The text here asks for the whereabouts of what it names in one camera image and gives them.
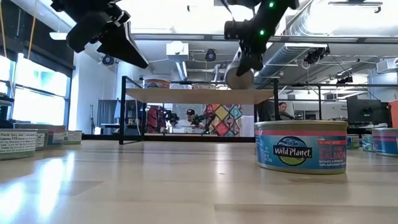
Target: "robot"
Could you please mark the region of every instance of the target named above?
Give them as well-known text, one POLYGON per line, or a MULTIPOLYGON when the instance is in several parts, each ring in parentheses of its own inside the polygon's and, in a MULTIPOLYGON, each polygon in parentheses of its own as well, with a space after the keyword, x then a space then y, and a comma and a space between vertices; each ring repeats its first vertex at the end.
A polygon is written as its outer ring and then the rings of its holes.
MULTIPOLYGON (((101 42, 98 52, 110 55, 141 68, 144 59, 130 37, 130 15, 116 5, 120 0, 52 0, 52 7, 64 11, 76 26, 67 35, 67 44, 75 52, 87 43, 101 42)), ((248 21, 226 21, 224 38, 239 41, 240 51, 227 68, 225 82, 231 89, 247 89, 254 81, 253 70, 263 68, 262 55, 269 38, 275 34, 280 19, 288 7, 296 9, 299 0, 220 0, 225 8, 240 5, 253 10, 248 21), (257 13, 254 7, 259 5, 257 13)))

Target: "colorful patterned panel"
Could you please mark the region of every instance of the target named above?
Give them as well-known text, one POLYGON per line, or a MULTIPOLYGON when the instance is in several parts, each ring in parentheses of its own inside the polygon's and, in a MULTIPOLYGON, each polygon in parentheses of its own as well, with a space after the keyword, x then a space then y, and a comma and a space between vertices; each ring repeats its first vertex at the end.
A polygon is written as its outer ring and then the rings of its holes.
POLYGON ((210 131, 216 131, 219 136, 239 136, 242 126, 242 105, 207 105, 205 113, 216 115, 210 125, 210 131))

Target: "computer monitor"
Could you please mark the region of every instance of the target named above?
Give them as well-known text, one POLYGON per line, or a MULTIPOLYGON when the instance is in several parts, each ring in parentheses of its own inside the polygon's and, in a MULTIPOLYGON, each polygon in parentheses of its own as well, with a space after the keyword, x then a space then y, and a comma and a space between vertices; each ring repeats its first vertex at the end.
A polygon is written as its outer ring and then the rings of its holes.
POLYGON ((347 99, 347 110, 350 124, 389 123, 388 103, 382 103, 380 100, 347 99))

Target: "ceiling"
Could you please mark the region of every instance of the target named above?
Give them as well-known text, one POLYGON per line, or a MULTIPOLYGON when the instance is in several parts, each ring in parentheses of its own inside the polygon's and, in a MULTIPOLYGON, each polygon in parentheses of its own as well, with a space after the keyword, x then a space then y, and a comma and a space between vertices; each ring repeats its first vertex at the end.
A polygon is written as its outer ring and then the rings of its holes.
MULTIPOLYGON (((13 0, 27 12, 33 14, 34 1, 13 0)), ((215 6, 216 0, 123 0, 118 4, 131 14, 132 31, 135 33, 170 33, 170 34, 222 34, 225 20, 231 19, 230 14, 220 6, 215 6)), ((398 36, 398 20, 391 17, 395 13, 398 1, 383 0, 384 6, 379 14, 373 13, 373 9, 363 9, 353 13, 352 7, 347 8, 325 8, 330 0, 314 0, 317 4, 311 7, 312 22, 307 28, 322 29, 323 27, 335 26, 330 35, 343 36, 398 36)), ((302 6, 308 0, 300 0, 302 6)), ((49 8, 51 0, 40 0, 38 4, 38 19, 46 23, 54 30, 67 32, 74 25, 74 22, 66 14, 55 13, 49 8)), ((251 16, 251 12, 241 7, 233 8, 234 16, 243 20, 251 16)), ((288 11, 287 18, 297 11, 288 11)), ((166 44, 170 41, 159 40, 138 40, 136 41, 141 52, 150 63, 150 69, 154 74, 170 74, 176 71, 175 62, 166 60, 166 44)), ((188 77, 192 80, 211 80, 210 72, 198 72, 214 68, 217 63, 225 65, 232 60, 237 49, 237 42, 209 42, 209 41, 188 41, 190 49, 190 60, 187 61, 188 77), (215 49, 217 54, 216 62, 205 63, 205 52, 208 49, 215 49)), ((90 46, 88 54, 99 58, 95 48, 90 46)), ((398 56, 398 45, 354 45, 354 44, 331 44, 331 54, 341 62, 344 69, 354 68, 356 72, 363 73, 364 69, 374 68, 375 62, 380 57, 398 56)), ((264 58, 273 54, 269 51, 264 58)), ((322 82, 330 79, 330 76, 341 72, 343 68, 337 65, 333 57, 326 57, 320 64, 312 65, 308 70, 301 66, 305 56, 298 55, 297 67, 285 67, 284 75, 280 82, 322 82)))

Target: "wooden shelf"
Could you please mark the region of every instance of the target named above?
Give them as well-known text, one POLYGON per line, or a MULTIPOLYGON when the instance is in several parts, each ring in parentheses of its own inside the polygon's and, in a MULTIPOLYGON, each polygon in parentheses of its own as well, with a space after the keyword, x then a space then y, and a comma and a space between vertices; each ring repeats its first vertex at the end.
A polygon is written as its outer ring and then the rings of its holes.
POLYGON ((274 96, 272 90, 174 90, 127 89, 126 94, 143 103, 256 105, 274 96))

